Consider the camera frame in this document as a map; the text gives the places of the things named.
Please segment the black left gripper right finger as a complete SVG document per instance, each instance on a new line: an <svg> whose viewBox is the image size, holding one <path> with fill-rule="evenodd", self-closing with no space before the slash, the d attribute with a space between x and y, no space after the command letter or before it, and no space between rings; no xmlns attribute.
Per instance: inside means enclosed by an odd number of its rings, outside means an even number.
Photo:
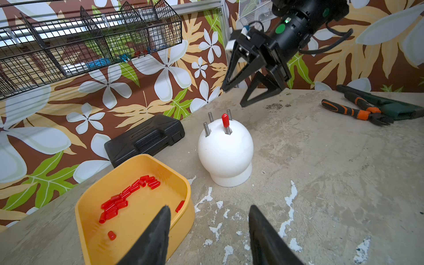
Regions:
<svg viewBox="0 0 424 265"><path fill-rule="evenodd" d="M256 205L250 207L248 218L254 265L303 265Z"/></svg>

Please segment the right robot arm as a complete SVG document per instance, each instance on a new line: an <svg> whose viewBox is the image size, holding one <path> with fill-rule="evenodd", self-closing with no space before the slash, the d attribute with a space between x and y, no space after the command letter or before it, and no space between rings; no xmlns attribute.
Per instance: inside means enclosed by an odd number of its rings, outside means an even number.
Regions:
<svg viewBox="0 0 424 265"><path fill-rule="evenodd" d="M273 1L272 13L280 18L279 23L269 33L253 24L246 33L237 33L222 90L228 92L252 76L242 107L280 94L292 77L288 62L294 55L325 53L352 35L352 29L339 32L330 28L339 40L321 49L304 49L323 25L340 21L349 10L346 1Z"/></svg>

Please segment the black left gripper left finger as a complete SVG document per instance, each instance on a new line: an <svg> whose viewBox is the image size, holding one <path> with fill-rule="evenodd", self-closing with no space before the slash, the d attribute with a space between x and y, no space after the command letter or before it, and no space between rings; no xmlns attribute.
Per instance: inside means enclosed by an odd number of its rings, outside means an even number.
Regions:
<svg viewBox="0 0 424 265"><path fill-rule="evenodd" d="M170 225L171 212L165 205L117 265L164 265Z"/></svg>

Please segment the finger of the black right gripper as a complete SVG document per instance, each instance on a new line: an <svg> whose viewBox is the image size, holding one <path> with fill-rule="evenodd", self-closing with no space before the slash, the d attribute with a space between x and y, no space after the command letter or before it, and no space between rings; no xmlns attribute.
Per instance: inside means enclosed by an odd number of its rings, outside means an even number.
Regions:
<svg viewBox="0 0 424 265"><path fill-rule="evenodd" d="M240 106L245 108L264 99L274 97L284 89L285 85L280 86L272 76L257 72L242 97Z"/></svg>
<svg viewBox="0 0 424 265"><path fill-rule="evenodd" d="M247 64L241 70L236 72L236 66L240 58L244 59ZM257 72L261 67L262 56L257 49L245 49L241 46L235 46L231 54L228 70L221 88L224 92L228 92L244 79Z"/></svg>

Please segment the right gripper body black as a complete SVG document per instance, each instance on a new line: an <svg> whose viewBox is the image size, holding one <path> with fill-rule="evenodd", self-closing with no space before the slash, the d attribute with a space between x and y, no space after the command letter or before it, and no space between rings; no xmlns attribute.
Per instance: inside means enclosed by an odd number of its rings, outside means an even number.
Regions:
<svg viewBox="0 0 424 265"><path fill-rule="evenodd" d="M271 40L270 36L255 28L236 30L231 34L228 42L228 49L233 52L235 46L245 49L257 49L262 56L262 67L257 71L264 75L272 76L280 86L285 85L291 77L287 67L287 60L284 58L278 44ZM240 58L236 66L236 72L241 70L247 62Z"/></svg>

